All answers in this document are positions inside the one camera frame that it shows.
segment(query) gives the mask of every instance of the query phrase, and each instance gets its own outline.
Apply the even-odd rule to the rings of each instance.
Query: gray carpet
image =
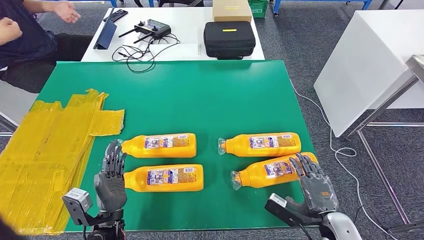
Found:
[[[374,0],[370,9],[377,9],[381,0]],[[131,0],[126,0],[125,7],[134,7]],[[52,14],[40,14],[40,24],[55,33],[94,34],[104,16],[108,3],[77,4],[82,19],[76,24],[62,23]],[[279,17],[274,18],[269,7],[266,17],[255,19],[260,42],[266,59],[285,62],[288,74],[297,90],[312,98],[317,103],[313,83],[333,51],[340,36],[348,25],[354,11],[360,10],[362,4],[351,2],[298,2],[285,1],[280,6]],[[322,120],[315,105],[299,98],[306,125],[314,144],[322,168],[328,173],[337,192],[340,211],[351,217],[360,206],[356,194],[356,183],[336,162],[334,153],[329,148],[329,128]],[[423,110],[388,110],[380,121],[415,121],[423,122]],[[387,178],[391,181],[400,202],[403,204],[410,220],[423,217],[424,157],[423,130],[419,128],[366,128],[365,136],[380,159]],[[0,150],[5,144],[0,138]],[[400,217],[392,204],[385,187],[379,179],[370,158],[359,137],[351,141],[344,138],[333,142],[335,149],[352,147],[358,152],[354,158],[340,157],[345,166],[360,180],[360,192],[368,214],[382,226],[400,224]],[[356,226],[363,239],[389,239],[376,228],[362,212],[359,213]],[[318,238],[316,230],[311,234]],[[424,239],[422,230],[395,235],[400,240]],[[67,233],[60,236],[33,236],[33,240],[76,240],[80,233]],[[292,240],[307,239],[298,229],[261,229],[235,231],[195,231],[195,232],[128,232],[127,239],[272,239]]]

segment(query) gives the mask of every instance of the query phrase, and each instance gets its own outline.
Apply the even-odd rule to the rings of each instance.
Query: orange bottle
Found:
[[[203,166],[176,164],[142,166],[123,175],[125,187],[136,192],[194,192],[203,189]]]
[[[196,135],[140,135],[123,141],[122,151],[136,158],[192,158],[196,156]]]
[[[312,162],[318,163],[317,158],[311,152],[303,152]],[[298,174],[290,162],[289,158],[300,161],[295,154],[277,157],[274,159],[255,162],[242,171],[231,171],[230,178],[232,187],[238,190],[240,187],[251,186],[253,188],[263,188],[276,184],[284,184],[297,181]]]
[[[301,150],[301,139],[293,132],[241,134],[232,139],[218,139],[218,154],[238,157],[280,157]]]

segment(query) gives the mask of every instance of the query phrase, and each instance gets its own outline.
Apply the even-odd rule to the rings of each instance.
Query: dark shirt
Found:
[[[0,46],[0,70],[14,63],[46,58],[57,50],[53,33],[44,31],[23,0],[0,0],[0,19],[4,17],[17,22],[22,36]]]

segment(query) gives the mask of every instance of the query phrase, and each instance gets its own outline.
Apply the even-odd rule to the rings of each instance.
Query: white countertop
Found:
[[[82,62],[112,62],[112,53],[122,45],[134,46],[144,50],[147,47],[146,42],[141,41],[133,44],[133,42],[138,39],[140,33],[132,32],[121,38],[118,38],[118,36],[133,29],[134,25],[137,25],[140,21],[145,22],[148,19],[153,19],[169,25],[172,34],[181,42],[161,52],[155,57],[155,61],[216,60],[216,58],[211,58],[206,55],[203,41],[205,24],[207,22],[213,22],[212,7],[125,7],[115,8],[115,11],[118,9],[128,11],[128,14],[115,22],[117,28],[109,48],[107,50],[93,49],[105,24],[102,21],[82,58]],[[105,17],[109,15],[110,11],[111,8],[109,8]],[[256,47],[253,50],[253,54],[244,57],[244,60],[264,60],[264,53],[253,18],[251,26],[256,38]],[[163,40],[160,44],[156,44],[158,42],[156,41],[155,44],[150,45],[151,52],[157,54],[164,48],[173,44],[175,40],[168,39],[168,41],[169,44],[166,44]],[[115,59],[123,59],[123,57],[118,54],[116,54],[115,57]],[[142,60],[147,61],[151,58],[152,56],[148,54]]]

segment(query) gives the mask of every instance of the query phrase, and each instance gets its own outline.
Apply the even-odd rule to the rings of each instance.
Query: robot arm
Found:
[[[89,240],[123,240],[124,210],[127,202],[124,183],[124,163],[127,154],[121,153],[118,141],[112,141],[106,148],[101,171],[94,176],[96,191],[97,216],[90,216],[87,211],[93,205],[88,192],[79,188],[71,189],[62,197],[70,217],[76,225],[94,226],[88,235]]]
[[[283,199],[273,193],[265,209],[291,227],[318,226],[322,240],[361,240],[352,220],[339,210],[339,201],[328,175],[309,157],[296,153],[299,161],[290,158],[299,177],[305,201]]]

